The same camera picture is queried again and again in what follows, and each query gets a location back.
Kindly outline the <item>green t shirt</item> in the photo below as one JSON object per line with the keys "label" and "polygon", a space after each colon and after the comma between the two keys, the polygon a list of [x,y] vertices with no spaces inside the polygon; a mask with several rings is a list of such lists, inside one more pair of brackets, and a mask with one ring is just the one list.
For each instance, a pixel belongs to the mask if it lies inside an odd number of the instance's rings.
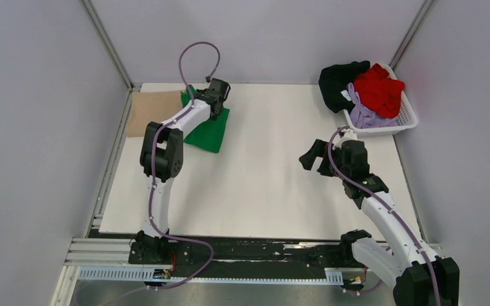
{"label": "green t shirt", "polygon": [[[193,94],[200,94],[206,91],[207,89],[195,89],[192,85],[188,85],[188,88],[181,92],[181,104],[183,110],[191,109],[189,105],[191,92]],[[191,117],[192,113],[194,113],[193,110],[187,113],[185,118]],[[219,153],[223,143],[229,115],[230,110],[223,107],[216,120],[208,119],[192,129],[187,136],[184,137],[184,143],[211,153]]]}

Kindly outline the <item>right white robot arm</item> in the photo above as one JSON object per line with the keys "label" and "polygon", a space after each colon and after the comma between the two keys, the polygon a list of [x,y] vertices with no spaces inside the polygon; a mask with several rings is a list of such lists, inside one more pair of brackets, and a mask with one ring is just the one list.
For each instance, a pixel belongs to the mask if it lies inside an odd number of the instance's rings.
{"label": "right white robot arm", "polygon": [[364,142],[343,140],[334,145],[315,140],[299,162],[311,170],[318,158],[318,173],[341,179],[345,194],[388,244],[382,247],[365,230],[349,231],[341,236],[341,262],[362,263],[374,271],[391,288],[396,305],[458,305],[459,266],[441,257],[404,220],[387,185],[370,171]]}

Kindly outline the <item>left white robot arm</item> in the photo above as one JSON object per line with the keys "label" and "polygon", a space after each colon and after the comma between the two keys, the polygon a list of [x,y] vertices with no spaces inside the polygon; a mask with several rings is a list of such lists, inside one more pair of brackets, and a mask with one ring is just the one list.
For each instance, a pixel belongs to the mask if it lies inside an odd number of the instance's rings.
{"label": "left white robot arm", "polygon": [[131,264],[160,264],[170,255],[168,211],[176,176],[184,166],[184,139],[199,125],[223,114],[231,86],[213,78],[206,89],[189,93],[187,105],[162,123],[150,122],[145,129],[140,165],[150,180],[142,229],[131,245]]}

